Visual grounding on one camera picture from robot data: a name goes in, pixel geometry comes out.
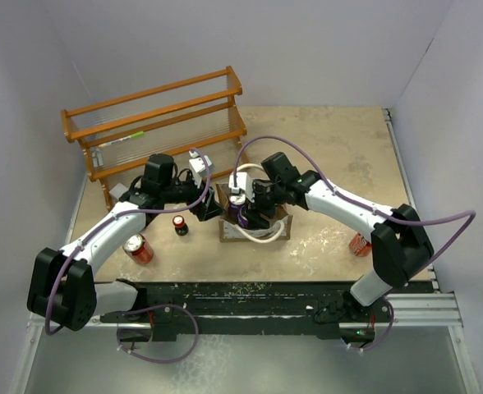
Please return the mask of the purple soda can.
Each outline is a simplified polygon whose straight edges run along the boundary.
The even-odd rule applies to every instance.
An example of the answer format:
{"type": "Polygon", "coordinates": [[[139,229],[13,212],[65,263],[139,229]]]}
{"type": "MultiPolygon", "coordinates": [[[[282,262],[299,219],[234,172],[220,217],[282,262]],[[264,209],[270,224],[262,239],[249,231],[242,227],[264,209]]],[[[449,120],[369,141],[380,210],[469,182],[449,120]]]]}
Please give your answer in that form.
{"type": "Polygon", "coordinates": [[[244,194],[230,195],[228,197],[228,216],[233,223],[239,227],[247,229],[248,219],[244,216],[242,210],[246,206],[246,196],[244,194]]]}

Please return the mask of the canvas bag with rope handles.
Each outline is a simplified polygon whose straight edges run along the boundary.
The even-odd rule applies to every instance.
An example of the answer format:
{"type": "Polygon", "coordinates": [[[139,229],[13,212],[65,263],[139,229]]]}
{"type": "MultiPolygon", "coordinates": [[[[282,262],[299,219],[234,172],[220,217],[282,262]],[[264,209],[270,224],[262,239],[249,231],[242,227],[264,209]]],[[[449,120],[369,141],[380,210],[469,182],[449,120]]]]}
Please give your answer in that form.
{"type": "MultiPolygon", "coordinates": [[[[257,169],[262,172],[264,171],[263,167],[259,164],[245,163],[237,168],[237,172],[247,172],[251,168],[257,169]]],[[[268,244],[274,241],[288,241],[291,238],[292,215],[283,205],[277,207],[275,211],[275,216],[273,218],[267,218],[263,216],[269,221],[268,228],[244,229],[239,227],[236,223],[233,223],[228,216],[228,197],[230,196],[228,182],[218,183],[216,185],[216,192],[218,195],[219,203],[224,208],[224,213],[220,216],[218,222],[218,237],[221,242],[227,243],[252,241],[257,244],[268,244]]]]}

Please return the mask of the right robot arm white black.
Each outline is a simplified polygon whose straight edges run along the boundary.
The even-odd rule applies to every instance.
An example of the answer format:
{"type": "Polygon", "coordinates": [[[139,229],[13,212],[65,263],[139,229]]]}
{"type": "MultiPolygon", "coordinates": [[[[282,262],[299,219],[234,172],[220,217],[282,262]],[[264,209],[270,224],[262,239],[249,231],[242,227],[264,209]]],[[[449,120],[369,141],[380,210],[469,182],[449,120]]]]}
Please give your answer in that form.
{"type": "Polygon", "coordinates": [[[342,223],[370,243],[373,267],[352,285],[351,296],[343,303],[351,320],[364,320],[374,302],[404,286],[430,261],[433,246],[411,206],[375,204],[339,189],[316,171],[299,172],[283,152],[266,158],[261,166],[265,179],[250,179],[245,172],[229,178],[232,193],[246,198],[238,211],[240,224],[268,228],[278,206],[296,205],[342,223]]]}

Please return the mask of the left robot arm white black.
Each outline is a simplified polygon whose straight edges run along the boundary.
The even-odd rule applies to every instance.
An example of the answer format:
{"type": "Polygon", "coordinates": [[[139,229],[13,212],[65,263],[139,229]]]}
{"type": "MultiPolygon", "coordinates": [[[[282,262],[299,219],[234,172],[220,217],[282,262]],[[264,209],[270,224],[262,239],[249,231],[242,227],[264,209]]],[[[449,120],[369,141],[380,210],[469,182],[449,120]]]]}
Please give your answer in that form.
{"type": "Polygon", "coordinates": [[[210,185],[214,165],[198,149],[190,151],[186,179],[177,176],[174,158],[155,153],[102,220],[71,243],[41,250],[34,261],[27,309],[46,324],[78,331],[93,316],[119,312],[130,322],[148,310],[142,290],[116,279],[96,283],[94,275],[116,250],[161,214],[191,211],[200,221],[222,213],[210,185]]]}

